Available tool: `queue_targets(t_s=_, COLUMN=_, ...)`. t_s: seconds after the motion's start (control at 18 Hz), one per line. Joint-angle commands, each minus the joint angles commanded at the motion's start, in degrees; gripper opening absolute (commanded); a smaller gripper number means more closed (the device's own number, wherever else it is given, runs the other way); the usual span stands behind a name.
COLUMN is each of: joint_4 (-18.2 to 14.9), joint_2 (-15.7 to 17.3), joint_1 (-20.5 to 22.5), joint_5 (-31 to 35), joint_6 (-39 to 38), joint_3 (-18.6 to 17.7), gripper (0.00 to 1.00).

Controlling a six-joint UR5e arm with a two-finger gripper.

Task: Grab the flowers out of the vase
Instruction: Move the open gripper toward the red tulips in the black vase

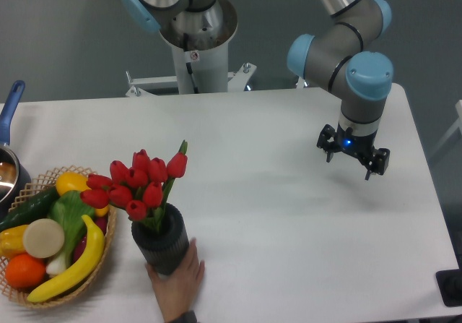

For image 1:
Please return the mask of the person's hand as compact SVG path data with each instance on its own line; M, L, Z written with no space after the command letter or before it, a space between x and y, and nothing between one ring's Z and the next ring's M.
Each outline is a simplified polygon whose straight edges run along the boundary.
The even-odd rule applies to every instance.
M161 278L150 264L145 264L145 268L164 322L193 311L191 307L205 273L205 262L199 261L195 238L190 240L186 255L170 276Z

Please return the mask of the dark grey sleeve forearm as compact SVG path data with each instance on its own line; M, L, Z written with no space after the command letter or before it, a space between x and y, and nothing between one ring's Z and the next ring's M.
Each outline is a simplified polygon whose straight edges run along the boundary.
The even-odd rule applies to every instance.
M195 312L190 310L174 319L166 320L165 323L198 323L198 319L196 318Z

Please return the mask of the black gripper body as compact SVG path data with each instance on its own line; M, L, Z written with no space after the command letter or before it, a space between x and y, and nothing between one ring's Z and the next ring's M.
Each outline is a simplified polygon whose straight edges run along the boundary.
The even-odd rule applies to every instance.
M338 123L335 152L342 152L352 157L372 157L377 130L377 127L357 130L348 124Z

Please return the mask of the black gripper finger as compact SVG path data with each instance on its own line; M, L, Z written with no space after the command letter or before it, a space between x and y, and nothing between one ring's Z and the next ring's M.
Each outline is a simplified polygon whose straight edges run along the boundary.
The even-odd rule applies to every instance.
M372 150L372 157L368 160L365 180L368 181L372 175L382 176L388 168L390 150L379 148Z
M334 154L340 151L340 145L336 142L336 135L336 130L331 125L326 124L318 137L316 146L325 152L327 163L330 163Z

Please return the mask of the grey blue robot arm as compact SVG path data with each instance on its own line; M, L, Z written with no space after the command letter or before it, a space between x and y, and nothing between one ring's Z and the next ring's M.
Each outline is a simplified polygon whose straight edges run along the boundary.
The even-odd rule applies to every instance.
M133 21L170 45L182 94L226 92L228 45L237 13L228 0L121 0ZM375 148L393 65L367 50L391 23L385 0L321 0L334 24L324 35L301 35L290 46L287 67L341 101L337 127L325 126L317 146L329 157L356 158L368 175L385 173L390 152Z

